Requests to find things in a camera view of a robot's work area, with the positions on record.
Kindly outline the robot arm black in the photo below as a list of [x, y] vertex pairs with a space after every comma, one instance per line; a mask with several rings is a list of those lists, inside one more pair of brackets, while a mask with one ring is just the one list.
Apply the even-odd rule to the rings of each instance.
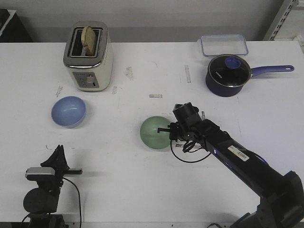
[[29, 228], [67, 228], [64, 217], [56, 214], [59, 195], [66, 175], [81, 175], [82, 169], [71, 169], [66, 161], [64, 146], [58, 145], [52, 155], [39, 167], [26, 170], [25, 178], [35, 181], [37, 187], [30, 190], [23, 200], [23, 207], [30, 218]]
[[281, 175], [211, 120], [202, 119], [191, 103], [176, 104], [173, 113], [177, 122], [158, 132], [169, 132], [170, 140], [185, 141], [185, 152], [200, 144], [260, 197], [256, 212], [245, 214], [231, 227], [293, 228], [304, 218], [304, 190], [294, 171]]

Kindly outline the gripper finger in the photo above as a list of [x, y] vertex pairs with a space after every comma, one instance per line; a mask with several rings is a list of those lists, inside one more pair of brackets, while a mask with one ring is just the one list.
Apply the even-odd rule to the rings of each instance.
[[160, 133], [160, 132], [170, 132], [171, 130], [168, 129], [168, 128], [158, 128], [157, 129], [157, 132]]
[[64, 146], [61, 145], [60, 149], [61, 149], [61, 168], [62, 169], [69, 169], [69, 166], [67, 164], [67, 160], [66, 160], [66, 157], [65, 157]]
[[44, 162], [40, 164], [41, 167], [51, 167], [51, 168], [58, 168], [60, 165], [59, 162], [59, 152], [60, 152], [61, 146], [58, 145], [57, 148], [54, 150], [52, 155]]

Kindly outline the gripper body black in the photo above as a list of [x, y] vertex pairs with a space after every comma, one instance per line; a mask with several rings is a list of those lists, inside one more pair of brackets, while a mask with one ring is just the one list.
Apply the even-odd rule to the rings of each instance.
[[189, 136], [191, 127], [202, 121], [199, 109], [193, 106], [191, 102], [176, 104], [173, 114], [177, 122], [170, 123], [170, 139], [175, 141], [189, 141], [193, 139], [193, 136]]
[[68, 170], [55, 170], [55, 176], [47, 178], [46, 180], [37, 181], [38, 184], [38, 196], [47, 197], [60, 194], [61, 187], [63, 185], [63, 178], [65, 175], [81, 175], [82, 169], [68, 169]]

